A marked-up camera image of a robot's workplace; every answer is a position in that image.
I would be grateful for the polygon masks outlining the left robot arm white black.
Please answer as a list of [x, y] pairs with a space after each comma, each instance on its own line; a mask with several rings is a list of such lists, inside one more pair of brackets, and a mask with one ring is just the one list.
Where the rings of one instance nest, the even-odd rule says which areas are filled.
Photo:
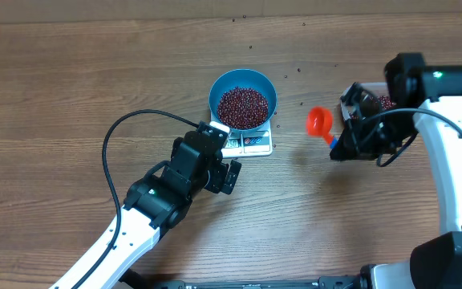
[[231, 194], [241, 164], [223, 163], [230, 129], [213, 121], [176, 139], [170, 160], [132, 184], [117, 216], [54, 287], [111, 288], [187, 215], [203, 189]]

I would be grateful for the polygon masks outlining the red measuring scoop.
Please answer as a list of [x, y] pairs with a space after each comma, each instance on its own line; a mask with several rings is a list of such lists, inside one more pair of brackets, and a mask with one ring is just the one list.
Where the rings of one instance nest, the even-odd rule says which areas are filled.
[[333, 149], [338, 143], [330, 133], [333, 125], [331, 111], [324, 107], [313, 107], [306, 118], [306, 133], [309, 136], [322, 138]]

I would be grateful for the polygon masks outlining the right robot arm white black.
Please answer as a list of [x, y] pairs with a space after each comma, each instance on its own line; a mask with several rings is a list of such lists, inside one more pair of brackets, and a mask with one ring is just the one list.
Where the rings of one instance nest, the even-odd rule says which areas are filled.
[[346, 288], [462, 288], [462, 65], [430, 66], [400, 53], [384, 68], [391, 101], [384, 108], [368, 84], [340, 97], [344, 122], [331, 143], [334, 161], [392, 163], [416, 138], [428, 152], [440, 210], [440, 235], [407, 261], [366, 265]]

